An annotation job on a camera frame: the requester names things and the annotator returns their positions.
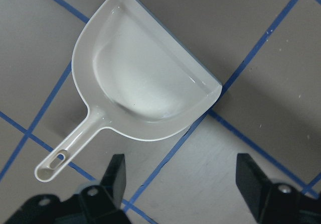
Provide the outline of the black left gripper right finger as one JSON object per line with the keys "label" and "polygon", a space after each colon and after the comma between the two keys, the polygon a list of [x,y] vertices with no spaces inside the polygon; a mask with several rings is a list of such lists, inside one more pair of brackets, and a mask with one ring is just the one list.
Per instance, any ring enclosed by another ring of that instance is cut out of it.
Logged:
{"label": "black left gripper right finger", "polygon": [[260,221],[272,182],[247,153],[237,154],[236,185],[256,221]]}

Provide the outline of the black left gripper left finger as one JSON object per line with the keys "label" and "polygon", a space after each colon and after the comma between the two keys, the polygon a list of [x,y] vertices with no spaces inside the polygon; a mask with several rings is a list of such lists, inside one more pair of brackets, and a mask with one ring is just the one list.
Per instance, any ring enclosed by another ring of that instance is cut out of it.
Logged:
{"label": "black left gripper left finger", "polygon": [[125,155],[114,154],[100,181],[115,206],[121,206],[125,192]]}

